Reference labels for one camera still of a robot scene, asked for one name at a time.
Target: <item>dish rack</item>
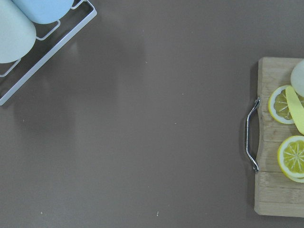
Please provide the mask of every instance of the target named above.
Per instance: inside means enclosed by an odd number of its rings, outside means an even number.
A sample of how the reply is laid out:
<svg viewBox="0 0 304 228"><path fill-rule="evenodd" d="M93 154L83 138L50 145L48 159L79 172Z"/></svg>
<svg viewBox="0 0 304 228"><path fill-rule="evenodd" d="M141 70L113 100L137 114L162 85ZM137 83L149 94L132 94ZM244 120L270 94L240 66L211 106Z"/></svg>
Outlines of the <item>dish rack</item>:
<svg viewBox="0 0 304 228"><path fill-rule="evenodd" d="M78 0L60 20L51 25L35 24L37 31L42 31L46 35L36 36L34 47L22 59L11 64L0 64L2 65L1 70L4 71L0 74L0 105L3 105L18 91L34 73L96 15L97 11L89 0Z"/></svg>

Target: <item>egg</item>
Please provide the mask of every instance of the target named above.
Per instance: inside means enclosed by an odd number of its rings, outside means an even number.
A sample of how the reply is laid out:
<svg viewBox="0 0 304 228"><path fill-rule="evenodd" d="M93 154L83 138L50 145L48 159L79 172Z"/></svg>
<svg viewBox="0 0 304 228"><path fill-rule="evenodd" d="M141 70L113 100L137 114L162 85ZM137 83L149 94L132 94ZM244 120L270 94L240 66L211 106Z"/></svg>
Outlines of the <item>egg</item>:
<svg viewBox="0 0 304 228"><path fill-rule="evenodd" d="M33 22L49 24L62 18L74 0L12 0Z"/></svg>
<svg viewBox="0 0 304 228"><path fill-rule="evenodd" d="M290 82L296 93L304 97L304 60L299 62L292 70Z"/></svg>
<svg viewBox="0 0 304 228"><path fill-rule="evenodd" d="M0 63L22 58L35 41L34 24L11 0L0 0Z"/></svg>

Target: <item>white cup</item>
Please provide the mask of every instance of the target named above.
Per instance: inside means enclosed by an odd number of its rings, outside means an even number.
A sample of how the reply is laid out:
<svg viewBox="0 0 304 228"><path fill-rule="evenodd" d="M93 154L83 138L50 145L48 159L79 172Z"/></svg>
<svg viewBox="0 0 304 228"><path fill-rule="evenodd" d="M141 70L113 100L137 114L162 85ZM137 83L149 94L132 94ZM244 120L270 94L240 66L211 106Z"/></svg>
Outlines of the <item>white cup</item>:
<svg viewBox="0 0 304 228"><path fill-rule="evenodd" d="M74 0L12 0L33 22L49 24L62 18Z"/></svg>
<svg viewBox="0 0 304 228"><path fill-rule="evenodd" d="M35 40L34 24L11 0L0 0L0 63L22 58Z"/></svg>

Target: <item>cutting board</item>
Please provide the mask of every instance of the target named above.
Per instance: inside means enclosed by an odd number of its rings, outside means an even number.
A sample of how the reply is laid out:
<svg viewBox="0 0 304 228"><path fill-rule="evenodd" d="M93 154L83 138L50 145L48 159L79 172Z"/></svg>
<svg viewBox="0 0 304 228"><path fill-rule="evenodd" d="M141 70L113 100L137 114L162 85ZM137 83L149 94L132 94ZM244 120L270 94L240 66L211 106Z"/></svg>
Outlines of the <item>cutting board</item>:
<svg viewBox="0 0 304 228"><path fill-rule="evenodd" d="M280 86L290 84L290 74L302 59L264 57L258 63L257 95L261 104L259 147L255 176L255 211L259 215L304 217L304 183L289 180L277 163L279 145L289 136L301 135L294 124L275 121L268 111L268 99Z"/></svg>

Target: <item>gray table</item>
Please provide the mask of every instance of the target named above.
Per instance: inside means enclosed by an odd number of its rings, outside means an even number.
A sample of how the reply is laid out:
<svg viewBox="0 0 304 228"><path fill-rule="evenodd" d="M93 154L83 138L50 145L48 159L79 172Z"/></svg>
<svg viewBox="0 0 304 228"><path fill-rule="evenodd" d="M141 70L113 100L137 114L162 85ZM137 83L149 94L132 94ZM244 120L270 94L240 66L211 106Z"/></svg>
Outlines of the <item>gray table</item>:
<svg viewBox="0 0 304 228"><path fill-rule="evenodd" d="M303 1L91 2L0 108L0 227L303 227L254 212L243 149L257 61L304 57Z"/></svg>

